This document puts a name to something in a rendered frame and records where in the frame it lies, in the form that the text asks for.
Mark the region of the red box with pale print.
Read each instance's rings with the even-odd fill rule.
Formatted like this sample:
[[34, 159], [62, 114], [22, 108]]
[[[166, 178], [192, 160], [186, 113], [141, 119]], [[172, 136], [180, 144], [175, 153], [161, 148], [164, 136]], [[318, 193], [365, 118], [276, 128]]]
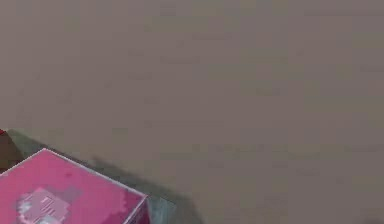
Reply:
[[151, 224], [147, 199], [48, 149], [0, 174], [0, 224]]

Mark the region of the dark brown block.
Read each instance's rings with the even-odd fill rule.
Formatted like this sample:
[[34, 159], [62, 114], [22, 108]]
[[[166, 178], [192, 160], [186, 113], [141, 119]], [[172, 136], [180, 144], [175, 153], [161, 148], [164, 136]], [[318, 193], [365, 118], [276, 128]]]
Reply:
[[22, 152], [5, 130], [0, 129], [0, 174], [24, 160]]

